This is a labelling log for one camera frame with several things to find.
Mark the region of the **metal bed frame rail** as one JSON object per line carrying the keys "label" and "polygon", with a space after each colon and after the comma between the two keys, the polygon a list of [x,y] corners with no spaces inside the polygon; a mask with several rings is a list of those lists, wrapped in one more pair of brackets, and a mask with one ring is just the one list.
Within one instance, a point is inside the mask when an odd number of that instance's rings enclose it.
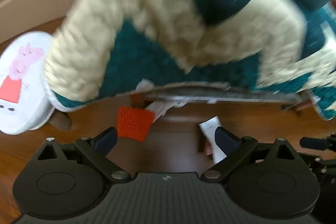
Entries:
{"label": "metal bed frame rail", "polygon": [[302,102],[300,95],[268,91],[248,91],[237,88],[181,87],[159,89],[145,94],[147,100],[165,100],[187,103],[246,102],[279,103],[282,108],[291,107]]}

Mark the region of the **white paper wrapper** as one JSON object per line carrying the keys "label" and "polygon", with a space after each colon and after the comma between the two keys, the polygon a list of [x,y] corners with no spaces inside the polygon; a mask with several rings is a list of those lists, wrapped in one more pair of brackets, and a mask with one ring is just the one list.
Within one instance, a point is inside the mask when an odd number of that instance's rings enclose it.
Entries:
{"label": "white paper wrapper", "polygon": [[215,130],[221,126],[218,117],[211,118],[208,121],[199,124],[200,130],[206,138],[205,153],[207,156],[212,157],[214,164],[217,164],[226,157],[226,154],[215,142]]}

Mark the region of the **white Peppa Pig stool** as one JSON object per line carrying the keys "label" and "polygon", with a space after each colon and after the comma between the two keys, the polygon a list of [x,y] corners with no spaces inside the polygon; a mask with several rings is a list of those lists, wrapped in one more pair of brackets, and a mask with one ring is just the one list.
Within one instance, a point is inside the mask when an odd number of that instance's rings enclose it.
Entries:
{"label": "white Peppa Pig stool", "polygon": [[42,127],[55,108],[43,85],[44,58],[52,36],[25,33],[1,54],[1,132],[18,135]]}

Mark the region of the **teal white patchwork blanket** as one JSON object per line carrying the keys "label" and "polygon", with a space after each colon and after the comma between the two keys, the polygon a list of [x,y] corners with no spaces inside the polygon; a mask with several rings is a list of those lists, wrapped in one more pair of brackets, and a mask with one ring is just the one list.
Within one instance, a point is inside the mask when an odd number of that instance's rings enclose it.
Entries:
{"label": "teal white patchwork blanket", "polygon": [[306,90],[335,117],[330,0],[75,0],[45,58],[53,105],[72,111],[141,89]]}

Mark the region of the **white tissue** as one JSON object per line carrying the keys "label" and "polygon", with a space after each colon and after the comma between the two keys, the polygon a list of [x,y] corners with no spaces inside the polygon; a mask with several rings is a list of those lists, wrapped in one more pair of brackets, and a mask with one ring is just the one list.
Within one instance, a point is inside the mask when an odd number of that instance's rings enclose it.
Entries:
{"label": "white tissue", "polygon": [[[138,92],[146,92],[153,90],[154,84],[147,79],[142,79],[136,87]],[[173,107],[183,107],[188,104],[187,101],[154,101],[149,104],[145,109],[154,113],[153,123],[159,119],[161,116],[164,116],[166,112]]]}

